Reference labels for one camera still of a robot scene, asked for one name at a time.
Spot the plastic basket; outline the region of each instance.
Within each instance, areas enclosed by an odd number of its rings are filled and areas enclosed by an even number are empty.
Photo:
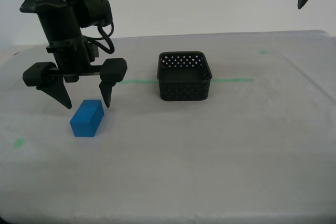
[[[202,52],[164,52],[157,75],[164,101],[201,101],[209,94],[212,74]]]

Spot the blue foam block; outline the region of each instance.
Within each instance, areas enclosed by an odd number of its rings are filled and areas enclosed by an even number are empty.
[[[76,137],[94,137],[104,116],[100,100],[84,100],[70,121]]]

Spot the white fabric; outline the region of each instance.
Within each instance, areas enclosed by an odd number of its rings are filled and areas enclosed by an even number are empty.
[[[201,102],[157,84],[113,88],[95,138],[69,121],[101,99],[98,76],[66,84],[73,108],[28,88],[44,46],[0,67],[0,216],[13,223],[336,223],[336,48],[320,31],[115,39],[125,80],[156,80],[159,54],[199,50]],[[101,53],[97,63],[107,57]],[[230,82],[231,79],[253,82]],[[15,146],[17,139],[25,141]]]

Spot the cable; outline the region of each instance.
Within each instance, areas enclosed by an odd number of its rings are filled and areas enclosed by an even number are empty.
[[[108,37],[111,37],[111,35],[114,33],[114,24],[113,22],[111,23],[111,31],[109,34],[107,34]],[[94,39],[94,40],[104,40],[103,37],[100,37],[100,38],[94,38],[94,37],[88,37],[86,36],[88,39]]]
[[[107,48],[103,44],[99,43],[97,40],[92,39],[90,37],[87,37],[88,42],[91,42],[92,44],[95,44],[97,47],[101,48],[104,52],[107,52],[108,54],[114,53],[114,51],[115,51],[114,44],[113,44],[111,38],[103,30],[103,26],[101,26],[101,25],[98,26],[98,32],[100,33],[101,36],[103,36],[103,39],[109,45],[109,48]]]

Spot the green tape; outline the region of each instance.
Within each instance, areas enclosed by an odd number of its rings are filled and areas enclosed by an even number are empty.
[[[253,78],[233,78],[233,79],[212,79],[211,82],[254,82]],[[157,80],[126,80],[118,82],[118,84],[158,84]]]
[[[126,80],[118,82],[118,84],[157,84],[157,80]]]
[[[13,148],[17,149],[22,147],[25,144],[26,140],[24,138],[18,138],[13,144]]]

